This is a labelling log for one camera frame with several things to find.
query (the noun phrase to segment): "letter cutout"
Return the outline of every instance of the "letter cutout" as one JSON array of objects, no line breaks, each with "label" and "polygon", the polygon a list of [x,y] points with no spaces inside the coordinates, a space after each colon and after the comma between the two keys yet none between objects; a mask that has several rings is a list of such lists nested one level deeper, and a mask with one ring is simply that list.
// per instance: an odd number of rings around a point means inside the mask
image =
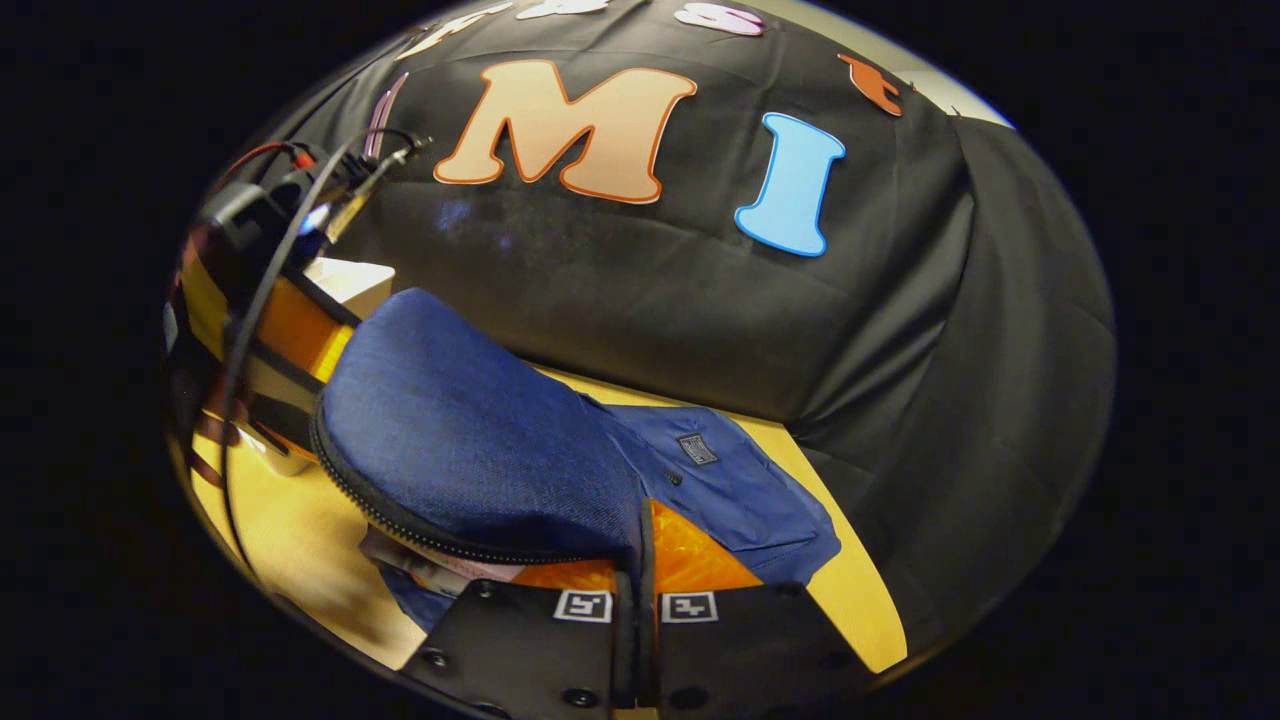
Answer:
[{"label": "letter cutout", "polygon": [[609,6],[609,0],[547,0],[540,5],[534,5],[521,10],[516,15],[517,20],[532,18],[545,18],[547,15],[580,15],[582,13],[598,13]]},{"label": "letter cutout", "polygon": [[890,100],[888,95],[884,95],[886,90],[897,95],[897,88],[890,85],[879,70],[842,53],[836,56],[849,63],[849,79],[868,100],[879,105],[881,110],[890,115],[902,117],[902,109]]},{"label": "letter cutout", "polygon": [[484,8],[483,10],[476,10],[475,13],[462,15],[461,18],[453,18],[452,20],[440,26],[440,29],[422,38],[422,41],[419,42],[417,45],[397,55],[396,60],[399,61],[411,55],[417,55],[424,50],[430,50],[431,47],[439,45],[439,42],[445,37],[474,26],[480,18],[485,15],[498,14],[512,5],[515,5],[515,3],[500,3],[498,5],[490,5],[488,8]]},{"label": "letter cutout", "polygon": [[584,133],[590,133],[561,182],[582,195],[643,205],[658,200],[653,176],[663,129],[681,97],[698,92],[694,81],[649,68],[622,70],[570,102],[559,70],[549,60],[516,60],[485,68],[488,87],[467,120],[458,146],[435,165],[435,179],[480,184],[498,179],[494,155],[506,128],[516,170],[534,182]]},{"label": "letter cutout", "polygon": [[710,3],[686,3],[684,10],[676,10],[676,19],[685,24],[709,27],[733,35],[756,36],[764,32],[760,28],[764,20],[751,13]]},{"label": "letter cutout", "polygon": [[818,213],[831,163],[845,156],[845,145],[828,132],[781,113],[762,120],[773,133],[769,169],[755,205],[739,208],[737,227],[764,245],[817,258],[827,250]]}]

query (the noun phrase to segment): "orange letter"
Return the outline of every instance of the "orange letter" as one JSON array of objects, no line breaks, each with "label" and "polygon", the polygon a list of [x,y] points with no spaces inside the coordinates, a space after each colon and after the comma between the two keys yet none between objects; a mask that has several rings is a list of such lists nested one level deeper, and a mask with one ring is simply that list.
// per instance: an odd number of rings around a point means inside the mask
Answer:
[{"label": "orange letter", "polygon": [[863,91],[863,95],[865,95],[868,100],[879,105],[881,109],[890,115],[902,115],[902,109],[895,105],[893,101],[888,99],[888,95],[884,95],[886,90],[897,95],[897,88],[890,85],[888,81],[884,79],[884,76],[879,74],[879,70],[867,63],[860,63],[849,55],[841,54],[840,59],[849,63],[849,79],[854,81],[854,85],[858,86],[858,90]]},{"label": "orange letter", "polygon": [[622,70],[570,102],[559,70],[548,60],[516,60],[485,68],[488,87],[453,155],[435,165],[435,179],[492,182],[502,174],[494,156],[503,128],[525,182],[543,177],[570,145],[590,133],[561,182],[573,192],[620,202],[653,202],[662,183],[653,176],[662,131],[681,97],[698,92],[689,78],[663,70]]}]

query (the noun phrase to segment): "blue letter i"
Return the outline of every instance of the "blue letter i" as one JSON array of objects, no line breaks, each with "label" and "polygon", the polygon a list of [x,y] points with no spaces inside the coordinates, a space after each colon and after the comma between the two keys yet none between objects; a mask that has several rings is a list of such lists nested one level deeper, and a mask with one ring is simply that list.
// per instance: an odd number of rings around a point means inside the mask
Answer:
[{"label": "blue letter i", "polygon": [[810,258],[822,255],[827,241],[818,231],[818,211],[831,163],[845,156],[845,146],[791,115],[765,113],[763,122],[773,133],[769,170],[755,205],[739,208],[733,220],[764,245]]}]

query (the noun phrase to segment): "black cable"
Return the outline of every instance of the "black cable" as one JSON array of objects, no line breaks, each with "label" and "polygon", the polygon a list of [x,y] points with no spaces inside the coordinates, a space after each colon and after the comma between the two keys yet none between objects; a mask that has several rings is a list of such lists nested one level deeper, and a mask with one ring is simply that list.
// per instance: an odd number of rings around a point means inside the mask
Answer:
[{"label": "black cable", "polygon": [[230,434],[232,423],[232,404],[236,398],[236,388],[239,386],[239,375],[244,369],[244,361],[248,356],[248,348],[257,333],[257,325],[262,320],[262,313],[266,310],[266,304],[271,300],[271,290],[275,287],[275,279],[280,275],[284,269],[284,264],[293,251],[293,243],[298,240],[298,231],[302,228],[302,220],[306,219],[307,214],[311,213],[316,199],[320,197],[324,190],[325,182],[329,181],[329,176],[338,168],[342,159],[347,155],[355,143],[369,137],[371,133],[388,132],[397,135],[403,138],[415,150],[422,147],[422,142],[410,133],[393,128],[371,128],[361,131],[358,135],[342,143],[340,147],[329,158],[324,168],[316,176],[311,190],[307,191],[306,197],[302,199],[302,204],[298,205],[298,210],[293,214],[293,220],[289,222],[289,228],[284,232],[284,237],[280,240],[280,245],[275,249],[275,255],[271,256],[271,261],[266,266],[266,272],[262,274],[262,279],[259,282],[257,290],[253,292],[253,300],[248,305],[248,310],[244,313],[244,320],[239,324],[239,331],[236,336],[236,342],[232,345],[232,350],[227,356],[227,386],[223,389],[223,421],[227,423],[221,438],[219,441],[219,456],[220,456],[220,470],[223,473],[223,507],[227,511],[227,525],[230,529],[232,541],[236,543],[236,548],[239,551],[241,559],[244,561],[244,566],[255,578],[257,571],[253,570],[253,565],[248,560],[248,553],[244,552],[244,544],[241,542],[239,530],[236,527],[236,515],[232,512],[232,486],[230,486],[230,468],[229,468],[229,446],[227,445],[227,438]]}]

